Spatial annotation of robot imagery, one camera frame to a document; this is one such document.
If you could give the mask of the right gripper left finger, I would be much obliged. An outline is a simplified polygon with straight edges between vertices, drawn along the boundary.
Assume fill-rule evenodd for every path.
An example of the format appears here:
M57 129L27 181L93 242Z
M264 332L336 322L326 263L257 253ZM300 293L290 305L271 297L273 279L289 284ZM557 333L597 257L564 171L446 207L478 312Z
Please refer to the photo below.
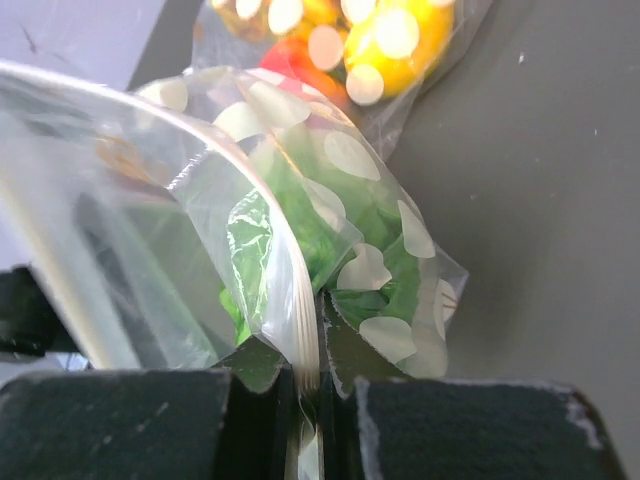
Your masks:
M1 390L5 479L291 479L293 372L249 339L206 370L29 372Z

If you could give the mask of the polka dot bag with fruit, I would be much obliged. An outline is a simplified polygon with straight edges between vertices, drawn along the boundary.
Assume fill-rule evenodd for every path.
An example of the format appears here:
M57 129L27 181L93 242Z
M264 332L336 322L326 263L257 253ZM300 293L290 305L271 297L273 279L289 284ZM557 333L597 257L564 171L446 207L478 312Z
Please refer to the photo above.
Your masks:
M260 68L323 94L382 159L414 101L467 52L489 1L206 1L192 64Z

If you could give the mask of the fake green lettuce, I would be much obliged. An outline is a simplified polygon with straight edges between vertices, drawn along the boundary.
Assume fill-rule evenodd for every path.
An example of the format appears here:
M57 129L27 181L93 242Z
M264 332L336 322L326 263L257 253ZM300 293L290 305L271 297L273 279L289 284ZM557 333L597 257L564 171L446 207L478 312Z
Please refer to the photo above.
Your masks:
M295 128L245 145L296 237L313 289L329 291L379 352L393 360L412 355L419 334L434 326L436 249L389 170L343 131ZM230 249L234 284L219 299L243 342L251 333L246 315L264 311L262 276L273 244L268 207L219 160L193 165L175 189L199 231L219 235Z

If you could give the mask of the polka dot bag with vegetables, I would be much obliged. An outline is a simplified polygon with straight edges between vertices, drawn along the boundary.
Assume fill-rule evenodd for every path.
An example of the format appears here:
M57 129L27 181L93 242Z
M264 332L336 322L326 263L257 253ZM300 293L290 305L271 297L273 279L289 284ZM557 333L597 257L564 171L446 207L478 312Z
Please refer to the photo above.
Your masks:
M140 382L255 338L311 401L327 291L392 365L442 376L466 271L346 116L254 70L164 86L185 106L1 66L1 204L89 361Z

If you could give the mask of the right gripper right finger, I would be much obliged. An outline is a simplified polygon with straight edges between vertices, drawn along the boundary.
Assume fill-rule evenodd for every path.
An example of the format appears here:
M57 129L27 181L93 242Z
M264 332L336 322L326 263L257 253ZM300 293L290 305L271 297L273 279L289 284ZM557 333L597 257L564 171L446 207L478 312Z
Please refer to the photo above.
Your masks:
M319 297L325 479L622 479L597 409L548 381L417 380Z

